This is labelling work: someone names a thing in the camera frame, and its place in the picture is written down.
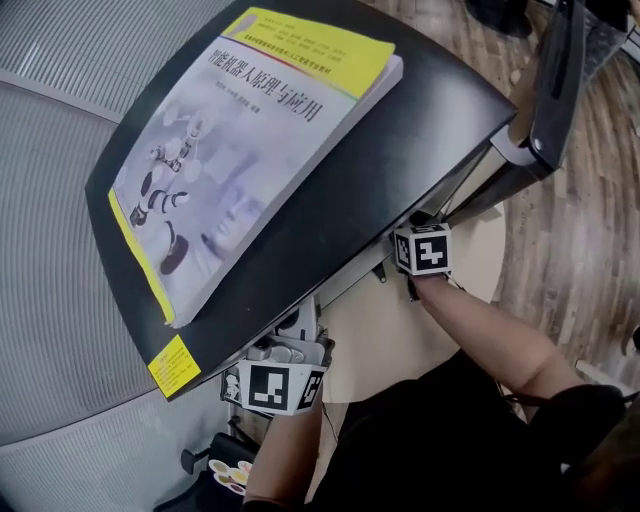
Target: wooden floor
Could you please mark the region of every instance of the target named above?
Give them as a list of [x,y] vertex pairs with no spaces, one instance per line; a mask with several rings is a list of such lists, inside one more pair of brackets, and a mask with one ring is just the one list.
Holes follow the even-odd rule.
[[[550,9],[529,2],[528,40],[505,38],[462,0],[365,0],[419,30],[503,94],[538,44]],[[563,169],[508,200],[496,304],[585,359],[640,388],[640,360],[621,346],[640,324],[640,81],[619,52],[585,91]]]

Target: forearm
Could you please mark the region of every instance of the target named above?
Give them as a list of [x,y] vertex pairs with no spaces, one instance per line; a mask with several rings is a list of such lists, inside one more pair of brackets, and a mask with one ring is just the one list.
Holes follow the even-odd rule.
[[581,384],[551,340],[521,320],[449,285],[414,279],[424,308],[478,365],[516,393],[550,398]]
[[245,501],[301,505],[315,470],[321,425],[322,390],[310,411],[276,416],[253,463]]

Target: yellow sticker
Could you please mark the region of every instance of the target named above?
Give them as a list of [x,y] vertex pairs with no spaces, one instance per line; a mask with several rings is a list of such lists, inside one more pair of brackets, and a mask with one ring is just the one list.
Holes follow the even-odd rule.
[[149,363],[148,368],[167,398],[200,373],[198,364],[179,334]]
[[222,33],[355,98],[371,87],[395,45],[341,28],[250,7]]
[[151,262],[145,255],[144,249],[142,249],[142,246],[136,239],[133,231],[131,231],[129,223],[122,212],[122,208],[120,208],[120,203],[118,202],[118,198],[116,197],[116,193],[113,189],[109,190],[109,205],[111,206],[111,210],[113,210],[113,215],[118,222],[118,226],[120,226],[120,231],[122,231],[129,249],[138,261],[140,267],[142,267],[142,271],[144,272],[147,282],[151,287],[151,292],[160,304],[160,309],[162,309],[162,313],[164,314],[167,323],[170,324],[176,317],[173,307],[171,306],[171,302],[169,302],[169,298],[162,287],[162,283],[160,283],[160,280],[158,279],[156,271],[151,266]]

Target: book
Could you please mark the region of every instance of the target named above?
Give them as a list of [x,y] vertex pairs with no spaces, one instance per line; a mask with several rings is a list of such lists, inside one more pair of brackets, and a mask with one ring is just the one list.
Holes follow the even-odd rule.
[[252,7],[180,77],[109,191],[168,324],[193,320],[296,188],[398,83],[394,48]]

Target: cable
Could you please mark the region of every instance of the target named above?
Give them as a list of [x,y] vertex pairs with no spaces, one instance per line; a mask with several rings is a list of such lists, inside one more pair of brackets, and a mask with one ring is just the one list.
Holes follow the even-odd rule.
[[333,428],[333,423],[331,423],[331,418],[329,418],[329,413],[327,413],[327,408],[324,405],[324,402],[322,403],[322,412],[324,413],[324,417],[327,418],[327,422],[329,423],[329,427],[331,427],[331,433],[333,434],[333,438],[335,439],[336,443],[338,442],[338,436],[336,435],[336,429]]

